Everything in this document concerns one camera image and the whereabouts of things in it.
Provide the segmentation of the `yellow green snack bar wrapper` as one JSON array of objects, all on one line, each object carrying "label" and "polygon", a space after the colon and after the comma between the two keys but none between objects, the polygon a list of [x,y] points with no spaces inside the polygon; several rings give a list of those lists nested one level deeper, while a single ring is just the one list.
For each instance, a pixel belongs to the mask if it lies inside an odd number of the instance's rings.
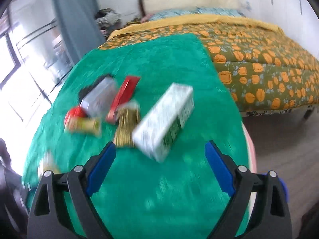
[{"label": "yellow green snack bar wrapper", "polygon": [[69,133],[85,133],[94,136],[101,135],[101,123],[96,118],[70,117],[65,126],[64,131]]}]

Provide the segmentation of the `red round wrapper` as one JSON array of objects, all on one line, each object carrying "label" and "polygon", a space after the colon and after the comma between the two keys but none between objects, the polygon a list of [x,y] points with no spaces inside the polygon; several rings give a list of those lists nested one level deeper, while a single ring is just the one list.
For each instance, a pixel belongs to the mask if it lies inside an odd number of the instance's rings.
[{"label": "red round wrapper", "polygon": [[67,114],[64,118],[64,125],[66,125],[69,118],[72,117],[80,117],[80,118],[86,118],[87,114],[84,112],[84,110],[80,107],[80,105],[73,107],[72,109],[68,110]]}]

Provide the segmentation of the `clear plastic floss box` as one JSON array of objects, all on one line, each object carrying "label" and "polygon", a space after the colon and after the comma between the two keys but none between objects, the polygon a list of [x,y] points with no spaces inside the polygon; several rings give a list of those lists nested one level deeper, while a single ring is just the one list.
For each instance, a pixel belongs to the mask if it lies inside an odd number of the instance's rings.
[{"label": "clear plastic floss box", "polygon": [[80,107],[91,118],[104,119],[118,92],[116,80],[105,78],[80,103]]}]

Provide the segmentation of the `gold foil wrapper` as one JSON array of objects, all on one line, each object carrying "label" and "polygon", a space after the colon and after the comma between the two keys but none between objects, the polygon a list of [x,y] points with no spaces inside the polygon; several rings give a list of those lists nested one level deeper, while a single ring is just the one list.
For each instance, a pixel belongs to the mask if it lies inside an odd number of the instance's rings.
[{"label": "gold foil wrapper", "polygon": [[116,111],[117,129],[113,140],[117,148],[135,146],[132,140],[132,131],[140,121],[140,105],[136,100],[131,100],[119,106]]}]

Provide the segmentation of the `white green milk carton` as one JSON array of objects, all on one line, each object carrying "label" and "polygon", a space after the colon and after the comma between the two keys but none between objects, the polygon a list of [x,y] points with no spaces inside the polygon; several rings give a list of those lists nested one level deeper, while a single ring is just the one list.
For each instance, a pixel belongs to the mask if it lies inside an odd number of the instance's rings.
[{"label": "white green milk carton", "polygon": [[147,157],[163,162],[193,110],[193,87],[172,83],[132,131],[135,146]]}]

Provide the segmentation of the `red snack wrapper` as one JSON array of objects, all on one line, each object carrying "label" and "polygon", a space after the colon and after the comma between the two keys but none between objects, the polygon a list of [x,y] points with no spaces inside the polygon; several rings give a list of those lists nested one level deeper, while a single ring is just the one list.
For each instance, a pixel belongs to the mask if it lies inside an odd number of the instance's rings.
[{"label": "red snack wrapper", "polygon": [[108,123],[116,122],[116,111],[119,106],[127,103],[133,96],[134,90],[141,77],[134,75],[127,75],[121,84],[114,100],[111,103],[110,110],[105,118]]}]

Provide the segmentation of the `blue plastic trash basket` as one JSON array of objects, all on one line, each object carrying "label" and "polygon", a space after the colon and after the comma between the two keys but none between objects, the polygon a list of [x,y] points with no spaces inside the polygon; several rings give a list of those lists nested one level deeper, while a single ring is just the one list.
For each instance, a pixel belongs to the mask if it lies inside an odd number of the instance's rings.
[{"label": "blue plastic trash basket", "polygon": [[286,183],[284,182],[284,180],[282,178],[279,177],[279,180],[280,180],[281,185],[283,187],[283,191],[284,191],[286,202],[288,203],[289,202],[289,190],[288,190],[288,187],[287,187]]}]

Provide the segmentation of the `striped under cloth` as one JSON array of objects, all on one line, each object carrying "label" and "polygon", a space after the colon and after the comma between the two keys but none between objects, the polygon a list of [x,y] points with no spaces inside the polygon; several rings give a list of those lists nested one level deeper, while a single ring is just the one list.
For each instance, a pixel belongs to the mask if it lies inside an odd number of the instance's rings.
[{"label": "striped under cloth", "polygon": [[254,146],[254,143],[253,143],[244,123],[242,123],[242,128],[243,128],[243,133],[244,133],[246,144],[247,144],[249,169],[251,172],[257,173],[255,146]]}]

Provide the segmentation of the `black framed glass door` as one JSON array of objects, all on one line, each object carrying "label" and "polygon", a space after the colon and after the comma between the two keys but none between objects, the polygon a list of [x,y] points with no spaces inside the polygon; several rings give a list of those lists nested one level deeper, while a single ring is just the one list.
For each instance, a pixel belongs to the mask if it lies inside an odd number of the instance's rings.
[{"label": "black framed glass door", "polygon": [[52,0],[9,0],[2,5],[1,34],[39,95],[53,103],[73,67]]}]

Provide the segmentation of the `yellow blanket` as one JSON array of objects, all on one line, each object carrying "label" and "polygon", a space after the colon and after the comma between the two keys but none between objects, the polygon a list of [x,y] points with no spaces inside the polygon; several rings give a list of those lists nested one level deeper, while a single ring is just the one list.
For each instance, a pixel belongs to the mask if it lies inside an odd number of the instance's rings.
[{"label": "yellow blanket", "polygon": [[275,24],[255,20],[246,17],[233,17],[225,15],[213,14],[193,14],[182,15],[176,17],[164,18],[156,21],[145,22],[141,24],[132,24],[119,30],[113,31],[108,40],[117,36],[126,35],[136,32],[144,32],[151,29],[158,29],[167,26],[185,25],[185,24],[207,24],[207,23],[225,23],[229,25],[245,25],[250,27],[260,27],[262,29],[270,30],[276,33],[285,35],[284,31]]}]

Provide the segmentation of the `white wardrobe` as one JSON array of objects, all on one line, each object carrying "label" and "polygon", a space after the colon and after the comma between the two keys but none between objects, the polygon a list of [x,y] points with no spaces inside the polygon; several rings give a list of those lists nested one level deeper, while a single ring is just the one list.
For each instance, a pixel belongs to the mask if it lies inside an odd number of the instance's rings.
[{"label": "white wardrobe", "polygon": [[318,18],[307,0],[259,0],[263,21],[284,33],[318,58]]}]

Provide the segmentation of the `teal patterned right pillow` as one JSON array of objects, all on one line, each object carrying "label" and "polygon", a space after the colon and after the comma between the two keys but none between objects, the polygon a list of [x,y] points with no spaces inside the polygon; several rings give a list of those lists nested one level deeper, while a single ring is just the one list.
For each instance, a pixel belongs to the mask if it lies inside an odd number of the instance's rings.
[{"label": "teal patterned right pillow", "polygon": [[213,14],[213,15],[223,15],[231,17],[245,17],[245,15],[236,9],[227,9],[227,8],[207,8],[207,7],[198,7],[197,12],[199,14]]}]

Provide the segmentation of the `grey-blue curtain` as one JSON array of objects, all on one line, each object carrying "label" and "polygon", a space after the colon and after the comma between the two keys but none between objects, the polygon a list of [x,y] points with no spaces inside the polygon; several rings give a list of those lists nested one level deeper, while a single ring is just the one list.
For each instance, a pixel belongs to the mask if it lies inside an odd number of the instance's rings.
[{"label": "grey-blue curtain", "polygon": [[97,0],[52,0],[59,31],[73,64],[105,42],[96,21]]}]

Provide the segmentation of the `teal patterned left pillow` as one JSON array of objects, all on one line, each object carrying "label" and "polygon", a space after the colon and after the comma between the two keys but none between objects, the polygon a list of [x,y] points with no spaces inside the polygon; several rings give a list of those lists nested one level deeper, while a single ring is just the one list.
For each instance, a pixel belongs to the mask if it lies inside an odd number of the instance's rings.
[{"label": "teal patterned left pillow", "polygon": [[162,20],[165,18],[177,17],[177,16],[183,16],[183,15],[193,15],[193,14],[197,14],[197,13],[198,13],[197,8],[169,9],[169,10],[163,10],[163,11],[160,11],[160,12],[153,14],[149,18],[149,21],[157,21],[157,20]]}]

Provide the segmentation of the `cream padded headboard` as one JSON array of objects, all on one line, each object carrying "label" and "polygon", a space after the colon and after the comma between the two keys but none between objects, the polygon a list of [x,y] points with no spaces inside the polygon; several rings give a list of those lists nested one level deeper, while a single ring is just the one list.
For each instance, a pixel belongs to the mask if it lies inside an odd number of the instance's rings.
[{"label": "cream padded headboard", "polygon": [[141,0],[145,14],[154,14],[168,9],[190,9],[195,7],[226,8],[238,10],[240,0]]}]

